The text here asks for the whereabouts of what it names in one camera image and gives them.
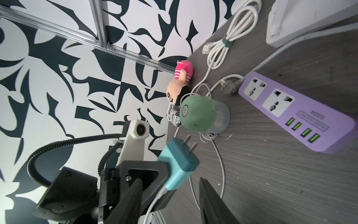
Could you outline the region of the green meat grinder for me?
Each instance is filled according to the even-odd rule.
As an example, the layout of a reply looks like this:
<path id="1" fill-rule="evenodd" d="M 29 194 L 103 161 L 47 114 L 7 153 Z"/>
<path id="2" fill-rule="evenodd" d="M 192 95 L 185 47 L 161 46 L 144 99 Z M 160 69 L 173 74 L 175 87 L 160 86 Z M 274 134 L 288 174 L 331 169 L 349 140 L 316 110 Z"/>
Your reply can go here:
<path id="1" fill-rule="evenodd" d="M 180 121 L 186 129 L 198 133 L 221 133 L 229 125 L 226 104 L 210 97 L 188 96 L 180 107 Z"/>

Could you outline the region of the teal charger plug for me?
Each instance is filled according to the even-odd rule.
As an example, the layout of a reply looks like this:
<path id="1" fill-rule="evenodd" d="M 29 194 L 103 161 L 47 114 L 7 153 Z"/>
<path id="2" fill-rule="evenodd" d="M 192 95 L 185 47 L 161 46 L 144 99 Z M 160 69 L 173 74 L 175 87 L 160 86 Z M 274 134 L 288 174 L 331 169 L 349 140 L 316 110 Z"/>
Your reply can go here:
<path id="1" fill-rule="evenodd" d="M 199 159 L 194 154 L 196 143 L 188 145 L 191 135 L 184 140 L 172 138 L 158 157 L 158 161 L 167 162 L 170 167 L 169 178 L 165 183 L 168 191 L 179 189 L 193 174 L 199 165 Z"/>

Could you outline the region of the purple power strip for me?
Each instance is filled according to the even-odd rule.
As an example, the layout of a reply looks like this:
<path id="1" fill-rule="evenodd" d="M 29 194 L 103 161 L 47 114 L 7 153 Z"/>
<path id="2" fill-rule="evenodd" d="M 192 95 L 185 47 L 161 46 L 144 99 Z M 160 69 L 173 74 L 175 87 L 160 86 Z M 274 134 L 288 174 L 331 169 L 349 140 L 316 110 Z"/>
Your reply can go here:
<path id="1" fill-rule="evenodd" d="M 309 149 L 334 154 L 358 137 L 358 122 L 257 72 L 238 93 Z"/>

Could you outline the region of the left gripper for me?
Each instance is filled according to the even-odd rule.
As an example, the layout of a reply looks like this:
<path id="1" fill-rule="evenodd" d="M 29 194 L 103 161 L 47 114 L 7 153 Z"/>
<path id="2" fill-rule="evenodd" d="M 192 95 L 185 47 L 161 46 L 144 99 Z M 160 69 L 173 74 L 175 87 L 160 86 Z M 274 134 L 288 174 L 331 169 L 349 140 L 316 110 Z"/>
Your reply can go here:
<path id="1" fill-rule="evenodd" d="M 34 215 L 57 222 L 83 215 L 100 224 L 137 224 L 169 178 L 160 161 L 123 161 L 99 178 L 64 167 L 37 204 Z"/>

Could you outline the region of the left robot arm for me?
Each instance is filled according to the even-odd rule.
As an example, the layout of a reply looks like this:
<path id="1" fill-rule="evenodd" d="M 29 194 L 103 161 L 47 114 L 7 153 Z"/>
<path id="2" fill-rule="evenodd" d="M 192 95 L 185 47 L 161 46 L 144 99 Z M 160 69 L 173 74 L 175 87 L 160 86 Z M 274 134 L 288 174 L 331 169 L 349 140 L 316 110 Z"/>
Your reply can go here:
<path id="1" fill-rule="evenodd" d="M 66 166 L 76 144 L 115 139 L 92 176 Z M 47 144 L 31 154 L 26 171 L 46 191 L 34 215 L 57 222 L 80 224 L 131 224 L 149 208 L 159 189 L 169 178 L 170 167 L 162 161 L 125 159 L 114 168 L 106 163 L 117 149 L 133 152 L 136 146 L 121 134 L 73 138 Z"/>

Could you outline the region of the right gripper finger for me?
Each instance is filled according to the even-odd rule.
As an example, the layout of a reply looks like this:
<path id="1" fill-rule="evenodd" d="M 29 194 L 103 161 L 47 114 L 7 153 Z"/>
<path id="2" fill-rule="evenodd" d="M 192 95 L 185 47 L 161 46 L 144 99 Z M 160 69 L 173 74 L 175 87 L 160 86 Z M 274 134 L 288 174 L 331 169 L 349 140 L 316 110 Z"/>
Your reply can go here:
<path id="1" fill-rule="evenodd" d="M 203 224 L 239 224 L 207 179 L 199 182 L 200 216 Z"/>

